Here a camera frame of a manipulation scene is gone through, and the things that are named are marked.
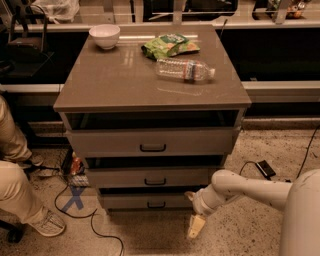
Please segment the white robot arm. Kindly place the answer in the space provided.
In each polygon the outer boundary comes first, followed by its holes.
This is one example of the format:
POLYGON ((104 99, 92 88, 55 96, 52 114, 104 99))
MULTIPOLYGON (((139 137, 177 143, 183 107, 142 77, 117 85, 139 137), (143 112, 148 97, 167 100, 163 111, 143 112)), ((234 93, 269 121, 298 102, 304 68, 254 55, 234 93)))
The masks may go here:
POLYGON ((294 182, 249 179, 219 170, 205 188, 188 191, 192 202, 187 236, 198 236, 207 217, 238 196, 246 196, 283 213, 279 256, 320 256, 320 170, 310 170, 294 182))

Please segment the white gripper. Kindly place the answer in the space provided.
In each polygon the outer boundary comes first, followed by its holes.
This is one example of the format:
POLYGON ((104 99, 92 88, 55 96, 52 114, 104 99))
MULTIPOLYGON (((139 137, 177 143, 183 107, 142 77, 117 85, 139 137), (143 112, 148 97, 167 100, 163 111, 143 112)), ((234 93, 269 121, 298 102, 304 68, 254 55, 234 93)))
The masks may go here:
POLYGON ((222 197, 212 187, 206 187, 196 192, 193 197, 193 209, 196 214, 190 217, 187 237, 196 238, 206 223, 203 216, 213 214, 221 204, 222 197))

